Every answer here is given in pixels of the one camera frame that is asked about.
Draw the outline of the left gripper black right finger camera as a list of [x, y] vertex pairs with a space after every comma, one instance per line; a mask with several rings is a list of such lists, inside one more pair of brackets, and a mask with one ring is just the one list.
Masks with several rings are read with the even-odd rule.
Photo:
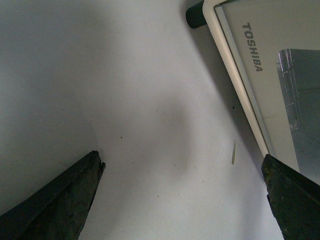
[[261, 171], [267, 199], [285, 240], [320, 238], [320, 186], [270, 154]]

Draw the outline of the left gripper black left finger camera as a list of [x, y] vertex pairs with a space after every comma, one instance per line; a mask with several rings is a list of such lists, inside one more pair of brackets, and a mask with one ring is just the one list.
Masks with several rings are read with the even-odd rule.
[[91, 151], [0, 217], [2, 240], [77, 240], [106, 164]]

